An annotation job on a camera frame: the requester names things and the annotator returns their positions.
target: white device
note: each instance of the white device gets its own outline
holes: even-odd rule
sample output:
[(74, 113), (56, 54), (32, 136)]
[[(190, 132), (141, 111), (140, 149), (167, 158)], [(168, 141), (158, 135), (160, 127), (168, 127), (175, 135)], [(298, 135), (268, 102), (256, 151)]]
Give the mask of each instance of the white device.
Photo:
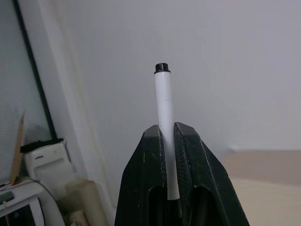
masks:
[(55, 200), (41, 185), (26, 180), (1, 191), (0, 195), (8, 191), (14, 198), (6, 204), (0, 203), (0, 226), (7, 225), (6, 215), (10, 226), (65, 226)]
[(40, 147), (25, 154), (25, 165), (32, 179), (41, 180), (44, 171), (70, 163), (64, 143)]

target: black holder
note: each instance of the black holder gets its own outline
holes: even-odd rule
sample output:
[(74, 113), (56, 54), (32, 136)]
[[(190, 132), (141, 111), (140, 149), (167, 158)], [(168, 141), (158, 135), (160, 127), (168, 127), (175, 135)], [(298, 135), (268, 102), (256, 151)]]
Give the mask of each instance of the black holder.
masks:
[(171, 217), (162, 135), (147, 129), (122, 176), (115, 226), (249, 226), (222, 164), (190, 126), (175, 123), (182, 219)]

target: window blind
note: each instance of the window blind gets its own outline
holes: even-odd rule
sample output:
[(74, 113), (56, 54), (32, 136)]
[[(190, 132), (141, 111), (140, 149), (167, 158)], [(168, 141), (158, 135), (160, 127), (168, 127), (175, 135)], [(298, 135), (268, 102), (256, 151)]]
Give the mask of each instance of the window blind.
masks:
[(51, 139), (13, 3), (0, 0), (0, 184), (10, 175), (23, 111), (23, 145)]

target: marker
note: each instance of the marker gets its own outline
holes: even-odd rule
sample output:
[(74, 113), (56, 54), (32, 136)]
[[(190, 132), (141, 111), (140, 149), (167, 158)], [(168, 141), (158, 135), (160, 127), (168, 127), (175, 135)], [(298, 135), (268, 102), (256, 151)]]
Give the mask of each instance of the marker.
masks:
[(171, 72), (168, 64), (156, 65), (155, 85), (159, 128), (163, 137), (167, 177), (167, 200), (172, 221), (182, 217), (174, 151), (174, 115), (171, 97)]

